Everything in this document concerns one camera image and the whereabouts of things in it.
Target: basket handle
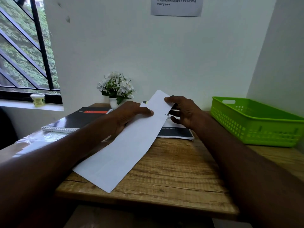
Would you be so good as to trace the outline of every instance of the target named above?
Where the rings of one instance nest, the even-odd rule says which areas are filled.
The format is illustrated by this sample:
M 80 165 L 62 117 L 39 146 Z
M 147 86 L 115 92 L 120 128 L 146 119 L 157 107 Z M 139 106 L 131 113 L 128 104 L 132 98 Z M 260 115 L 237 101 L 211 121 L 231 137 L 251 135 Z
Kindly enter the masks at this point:
M 224 99 L 224 100 L 222 100 L 222 103 L 224 103 L 224 104 L 235 104 L 235 100 Z

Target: white wall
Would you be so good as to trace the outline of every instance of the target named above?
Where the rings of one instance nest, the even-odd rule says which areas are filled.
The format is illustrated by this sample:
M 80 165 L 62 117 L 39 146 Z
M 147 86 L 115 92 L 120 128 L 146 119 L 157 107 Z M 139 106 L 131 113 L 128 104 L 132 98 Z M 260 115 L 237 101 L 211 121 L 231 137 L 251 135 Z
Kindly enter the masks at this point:
M 19 139 L 66 116 L 64 111 L 2 107 L 12 121 Z
M 304 117 L 304 0 L 277 0 L 247 97 Z
M 245 97 L 275 1 L 204 0 L 185 18 L 151 16 L 150 0 L 44 0 L 65 110 L 107 101 L 96 83 L 112 70 L 133 79 L 138 102 L 157 89 L 204 109 Z

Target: potted plant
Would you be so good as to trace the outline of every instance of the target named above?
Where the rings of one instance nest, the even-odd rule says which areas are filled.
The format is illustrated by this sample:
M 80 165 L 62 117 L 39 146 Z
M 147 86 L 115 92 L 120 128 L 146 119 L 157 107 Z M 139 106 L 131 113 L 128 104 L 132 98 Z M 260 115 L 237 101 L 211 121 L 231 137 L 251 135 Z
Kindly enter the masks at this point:
M 97 84 L 97 89 L 102 95 L 109 97 L 112 109 L 116 109 L 126 99 L 133 99 L 135 93 L 131 80 L 119 72 L 111 72 L 104 76 Z

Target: white pot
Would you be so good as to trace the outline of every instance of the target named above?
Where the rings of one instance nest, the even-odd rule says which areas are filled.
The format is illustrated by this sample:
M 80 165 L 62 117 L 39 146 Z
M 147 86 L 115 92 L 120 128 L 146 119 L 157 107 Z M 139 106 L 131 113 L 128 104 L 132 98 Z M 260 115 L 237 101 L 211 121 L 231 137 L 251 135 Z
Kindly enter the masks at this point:
M 126 99 L 123 99 L 123 101 L 117 105 L 117 99 L 116 98 L 109 98 L 110 99 L 110 106 L 112 109 L 117 109 L 119 106 L 121 106 L 123 103 L 126 102 Z

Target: green plastic basket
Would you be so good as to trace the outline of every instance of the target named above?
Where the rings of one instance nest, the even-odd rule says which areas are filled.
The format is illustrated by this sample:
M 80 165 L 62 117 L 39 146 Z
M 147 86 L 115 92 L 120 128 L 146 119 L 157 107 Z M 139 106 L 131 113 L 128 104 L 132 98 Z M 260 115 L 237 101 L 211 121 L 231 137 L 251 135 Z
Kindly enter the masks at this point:
M 293 147 L 304 118 L 246 98 L 212 97 L 211 115 L 245 144 Z

